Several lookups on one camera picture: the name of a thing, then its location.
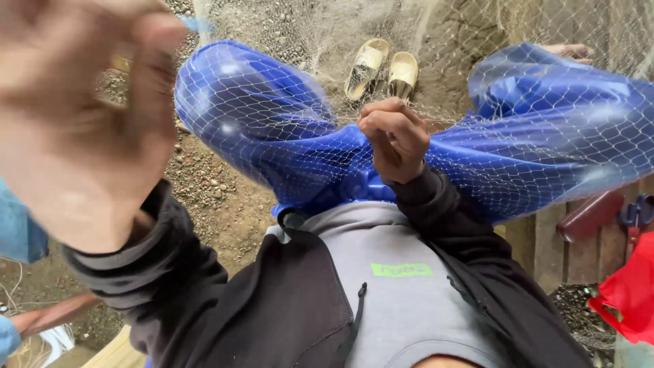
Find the fishing net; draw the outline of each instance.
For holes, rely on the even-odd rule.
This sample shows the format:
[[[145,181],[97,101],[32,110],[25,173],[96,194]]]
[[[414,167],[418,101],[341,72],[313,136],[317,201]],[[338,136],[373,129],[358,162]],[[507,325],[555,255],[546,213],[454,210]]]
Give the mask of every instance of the fishing net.
[[[196,2],[196,14],[212,28],[179,71],[177,112],[273,189],[273,214],[394,200],[352,123],[387,96],[398,51],[419,62],[411,106],[433,132],[427,161],[494,222],[654,171],[646,0],[221,0]],[[388,60],[351,101],[343,86],[374,38],[390,44]],[[594,66],[537,46],[558,43],[590,46]]]

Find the blue object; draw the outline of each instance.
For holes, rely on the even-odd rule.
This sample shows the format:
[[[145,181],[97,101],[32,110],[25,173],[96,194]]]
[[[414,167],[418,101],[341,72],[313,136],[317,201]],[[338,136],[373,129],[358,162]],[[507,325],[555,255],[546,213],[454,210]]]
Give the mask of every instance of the blue object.
[[[0,257],[23,263],[48,255],[48,235],[0,179]]]
[[[654,196],[641,194],[627,210],[620,213],[620,221],[628,227],[643,228],[654,219]]]
[[[16,326],[7,317],[0,316],[0,366],[5,364],[21,342]]]
[[[475,107],[432,135],[426,160],[494,223],[588,197],[654,171],[654,85],[523,43],[479,62]],[[184,125],[273,189],[277,215],[357,200],[393,202],[355,124],[336,123],[316,80],[235,41],[196,51],[175,89]]]

